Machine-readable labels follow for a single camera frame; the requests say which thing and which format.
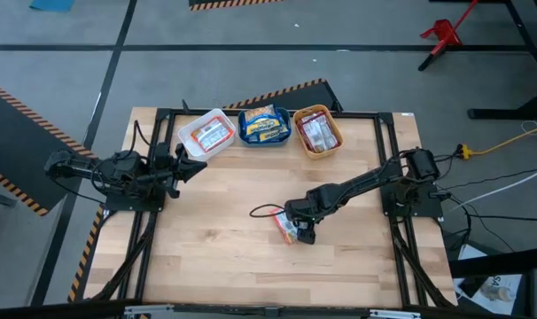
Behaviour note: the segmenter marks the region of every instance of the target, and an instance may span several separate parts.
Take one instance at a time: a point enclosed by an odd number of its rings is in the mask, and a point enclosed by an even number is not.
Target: gray floor
[[[78,0],[69,13],[36,12],[20,0],[0,2],[0,43],[107,43],[121,28],[128,1]],[[537,11],[516,1],[537,42]],[[464,4],[427,0],[285,0],[241,8],[190,12],[184,1],[139,0],[127,44],[342,43],[425,44],[418,34],[435,19],[457,19]],[[483,4],[459,32],[468,44],[522,43],[503,5]],[[47,120],[82,140],[110,52],[0,51],[0,86]],[[518,121],[470,121],[472,107],[513,108],[537,94],[537,67],[524,53],[449,53],[427,72],[413,52],[124,52],[106,103],[94,152],[121,147],[134,106],[211,108],[315,78],[326,78],[354,111],[412,112],[425,148],[442,154],[458,143],[483,150],[522,133]],[[471,161],[455,161],[444,186],[537,167],[537,136]],[[455,190],[462,199],[511,180]],[[96,196],[86,185],[82,193]],[[537,216],[537,179],[480,200],[481,214]],[[78,200],[47,302],[65,302],[96,206]],[[39,218],[22,205],[0,208],[0,307],[28,303],[58,210]],[[443,227],[459,230],[461,213]],[[486,221],[515,250],[537,247],[537,223]],[[478,221],[472,239],[508,248]]]

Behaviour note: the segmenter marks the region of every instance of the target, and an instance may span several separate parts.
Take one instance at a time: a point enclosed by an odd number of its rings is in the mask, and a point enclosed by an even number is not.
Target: wooden table
[[[134,120],[150,138],[155,113],[156,108],[133,109],[123,149],[130,146]],[[393,116],[400,148],[420,145],[414,116]],[[175,132],[195,118],[176,116]],[[261,204],[282,205],[322,183],[341,183],[379,166],[373,121],[337,123],[346,141],[329,158],[309,159],[295,132],[280,148],[245,148],[237,140],[188,183],[180,183],[181,197],[168,198],[159,214],[144,301],[400,307],[393,244],[379,191],[353,198],[326,217],[316,226],[315,245],[287,245],[272,218],[248,216]],[[178,142],[175,133],[173,150]],[[136,150],[147,152],[141,138]],[[133,216],[118,212],[100,230],[84,298],[99,292],[122,263]],[[440,227],[430,218],[413,222],[425,271],[456,302]],[[136,268],[128,296],[134,295]],[[408,266],[407,277],[416,303]]]

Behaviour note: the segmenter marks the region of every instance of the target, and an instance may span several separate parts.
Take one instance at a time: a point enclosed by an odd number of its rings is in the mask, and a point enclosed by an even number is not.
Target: yellow cable
[[[521,137],[525,137],[525,136],[530,135],[531,133],[534,133],[534,132],[537,132],[537,128],[535,128],[535,129],[533,129],[533,130],[529,130],[528,132],[525,132],[524,134],[521,134],[521,135],[519,135],[519,136],[515,136],[515,137],[511,138],[510,140],[507,140],[507,141],[505,141],[505,142],[503,142],[503,143],[501,143],[501,144],[498,144],[498,145],[496,145],[496,146],[493,146],[493,147],[490,148],[490,149],[487,149],[487,150],[484,150],[484,151],[481,151],[481,152],[471,151],[471,155],[485,155],[485,154],[487,154],[487,153],[489,153],[489,152],[492,152],[492,151],[494,151],[494,150],[496,150],[496,149],[498,149],[498,148],[500,148],[500,147],[502,147],[502,146],[505,146],[506,144],[515,142],[515,141],[517,141],[519,138],[521,138]]]

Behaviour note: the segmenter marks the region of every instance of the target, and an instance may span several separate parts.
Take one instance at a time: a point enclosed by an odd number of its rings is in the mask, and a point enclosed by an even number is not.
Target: plastic container
[[[296,125],[296,123],[298,123],[300,119],[307,117],[308,115],[317,113],[317,112],[324,112],[325,117],[328,119],[328,122],[330,123],[331,130],[333,131],[333,134],[338,139],[338,143],[339,143],[337,147],[332,148],[331,150],[328,150],[325,152],[321,152],[321,153],[314,153],[308,149],[308,147],[306,146],[306,142],[304,142],[304,138],[302,138],[302,134],[300,133],[300,130],[298,129],[298,126]],[[336,121],[333,120],[333,118],[331,117],[330,110],[328,110],[328,108],[325,107],[324,105],[312,105],[310,107],[298,110],[296,111],[296,113],[294,113],[294,116],[292,117],[292,119],[294,121],[293,125],[296,129],[296,132],[298,133],[298,136],[300,137],[300,140],[302,141],[302,146],[304,147],[304,151],[306,151],[306,154],[310,159],[319,160],[319,159],[323,159],[324,157],[328,157],[332,155],[333,153],[337,152],[339,150],[339,147],[343,145],[343,136],[341,135],[341,132],[339,132],[338,125],[336,124]]]
[[[215,117],[219,117],[222,123],[233,131],[233,134],[231,134],[230,138],[228,138],[226,141],[215,146],[213,150],[205,152],[201,148],[201,146],[199,146],[198,142],[196,142],[191,137],[191,133],[196,129],[203,127]],[[208,113],[202,115],[199,119],[184,126],[183,128],[180,128],[180,130],[178,131],[178,138],[180,138],[180,141],[183,143],[183,146],[186,148],[186,151],[188,151],[189,158],[191,158],[192,160],[207,161],[211,159],[215,154],[223,151],[223,149],[227,148],[228,146],[233,144],[233,142],[235,142],[236,131],[237,130],[235,129],[235,125],[233,125],[233,123],[221,109],[213,109]]]
[[[239,129],[238,129],[239,130],[239,138],[243,142],[244,146],[247,146],[247,147],[277,147],[277,146],[282,146],[282,145],[286,144],[286,142],[288,141],[290,135],[292,134],[292,127],[291,127],[291,124],[290,124],[290,113],[288,112],[288,110],[286,110],[286,109],[284,109],[282,107],[275,108],[275,111],[280,113],[280,116],[282,116],[283,121],[286,123],[286,125],[288,125],[288,135],[283,136],[278,140],[274,140],[274,141],[270,141],[270,142],[266,142],[266,143],[260,143],[260,144],[259,143],[249,143],[249,142],[247,142],[245,140],[245,129],[242,128],[242,125],[241,125],[241,123],[243,121],[245,121],[245,111],[241,111],[241,113],[239,113],[239,116],[238,116],[238,120],[239,120]]]

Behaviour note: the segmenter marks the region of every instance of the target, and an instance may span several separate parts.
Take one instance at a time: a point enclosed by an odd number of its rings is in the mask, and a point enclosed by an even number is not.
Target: yellow and black striped tape
[[[282,2],[284,0],[227,0],[219,2],[211,2],[207,4],[194,4],[190,7],[191,11],[210,10],[218,8],[230,8],[236,6],[243,6],[249,4],[270,4],[275,2]]]
[[[316,80],[313,80],[313,81],[293,85],[293,86],[285,88],[285,89],[280,89],[280,90],[276,90],[274,92],[263,94],[263,95],[258,96],[258,97],[248,98],[246,100],[243,100],[243,101],[240,101],[240,102],[237,102],[237,103],[233,103],[231,105],[225,105],[223,108],[231,108],[231,109],[241,108],[243,106],[250,105],[250,104],[262,101],[262,100],[267,99],[267,98],[278,97],[278,96],[281,96],[281,95],[283,95],[285,93],[295,91],[297,89],[304,89],[304,88],[309,87],[311,85],[324,83],[324,82],[326,82],[325,79],[319,78],[319,79],[316,79]]]
[[[71,147],[74,151],[78,152],[78,154],[87,156],[92,159],[95,159],[97,157],[90,150],[83,147],[83,145],[75,142],[72,137],[67,136],[61,130],[59,130],[52,124],[50,124],[47,120],[45,120],[38,113],[35,113],[29,107],[27,107],[22,102],[20,102],[16,97],[13,97],[11,94],[7,93],[5,90],[1,88],[0,88],[0,98],[5,100],[8,104],[12,105],[12,107],[17,109],[23,115],[27,116],[31,121],[35,122],[36,125],[40,126],[41,128],[44,128],[45,130],[50,132],[50,134],[54,135],[54,137],[64,142],[66,145]]]
[[[95,249],[95,239],[97,238],[97,233],[101,229],[101,223],[103,222],[103,207],[99,207],[97,209],[97,213],[95,214],[95,219],[93,220],[93,224],[91,224],[91,229],[89,230],[89,236],[88,240],[85,243],[85,247],[83,248],[82,257],[80,258],[80,266],[77,268],[77,271],[75,272],[74,280],[72,282],[72,289],[70,290],[70,293],[67,295],[67,302],[75,302],[75,299],[78,294],[78,290],[80,287],[80,283],[82,282],[83,276],[86,276],[87,271],[87,264],[88,259],[90,258],[90,253],[93,249]]]
[[[44,216],[46,215],[46,213],[48,213],[48,209],[36,203],[24,191],[18,188],[15,184],[11,183],[11,181],[9,181],[9,179],[4,177],[1,173],[0,173],[0,184],[1,186],[5,187],[6,190],[11,192],[12,195],[20,199],[26,206],[30,207],[30,209],[32,209],[37,214]]]
[[[20,102],[16,97],[13,97],[11,94],[7,93],[5,90],[1,88],[0,88],[0,98],[5,100],[8,104],[12,105],[12,107],[14,107],[16,110],[18,110],[23,115],[28,117],[31,121],[36,123],[38,126],[40,126],[41,128],[44,128],[45,130],[50,132],[52,135],[54,135],[54,137],[61,140],[69,147],[71,147],[74,151],[78,152],[78,154],[90,157],[92,159],[95,159],[97,157],[90,150],[86,149],[81,144],[75,142],[73,138],[71,138],[70,136],[67,136],[58,128],[51,125],[47,120],[45,120],[38,113],[35,113],[34,111],[32,111],[22,102]],[[6,177],[2,176],[1,174],[0,174],[0,184],[3,185],[5,189],[10,191],[14,196],[20,199],[23,203],[25,203],[28,207],[30,207],[30,209],[32,209],[39,215],[44,216],[46,213],[48,213],[48,209],[42,207],[33,198],[30,198],[20,188],[18,188],[15,184],[11,183],[11,181],[9,181]]]

